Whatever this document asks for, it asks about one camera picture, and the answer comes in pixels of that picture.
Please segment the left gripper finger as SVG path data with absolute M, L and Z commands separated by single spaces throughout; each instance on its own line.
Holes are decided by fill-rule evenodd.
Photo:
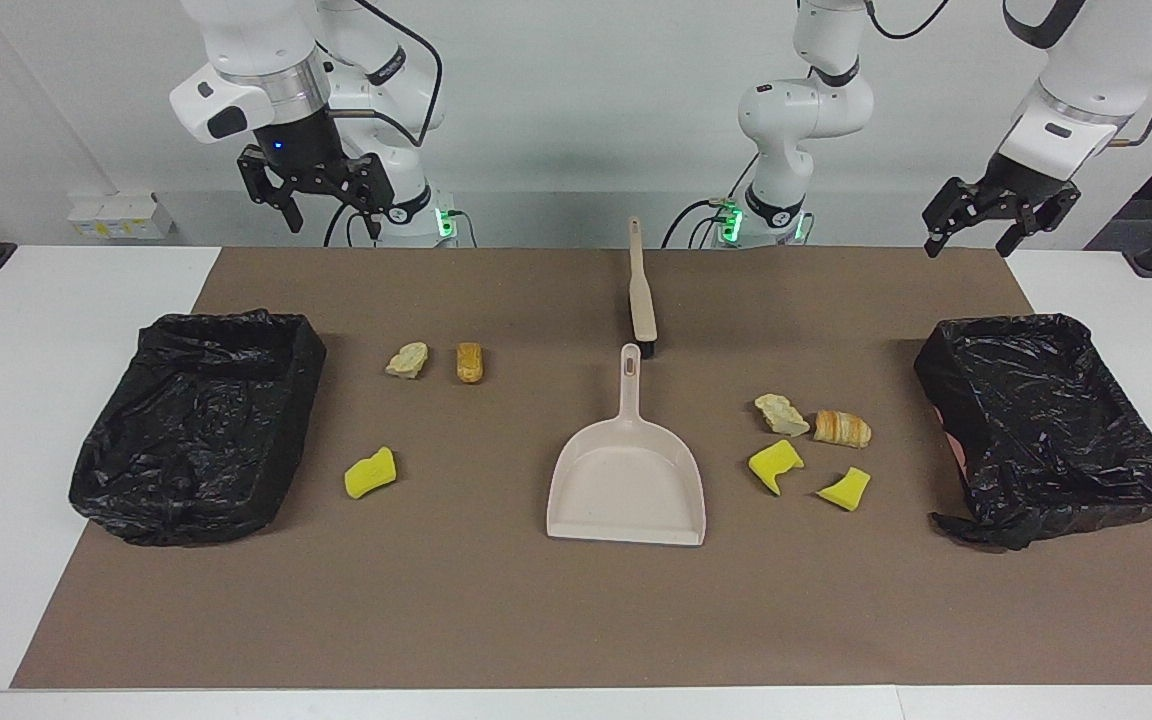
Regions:
M 1046 200 L 1034 204 L 1021 197 L 998 202 L 998 209 L 1005 210 L 1005 217 L 1011 218 L 1011 225 L 996 242 L 996 253 L 1001 258 L 1010 258 L 1021 242 L 1039 232 L 1055 232 L 1066 215 L 1082 197 L 1076 184 L 1064 184 Z
M 923 223 L 927 229 L 924 251 L 929 258 L 937 258 L 948 240 L 957 232 L 982 223 L 987 215 L 978 205 L 979 184 L 964 179 L 947 179 L 932 200 L 923 210 Z

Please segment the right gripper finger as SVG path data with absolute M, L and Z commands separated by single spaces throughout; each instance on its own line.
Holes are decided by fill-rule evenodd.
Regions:
M 342 192 L 347 209 L 364 218 L 369 237 L 379 240 L 381 219 L 388 214 L 396 196 L 380 156 L 366 152 L 361 158 L 347 158 Z
M 271 182 L 270 162 L 259 146 L 247 145 L 238 152 L 238 174 L 247 187 L 250 200 L 257 205 L 278 210 L 289 232 L 301 232 L 303 215 L 297 202 L 293 199 L 296 182 L 287 181 L 287 179 L 279 185 Z

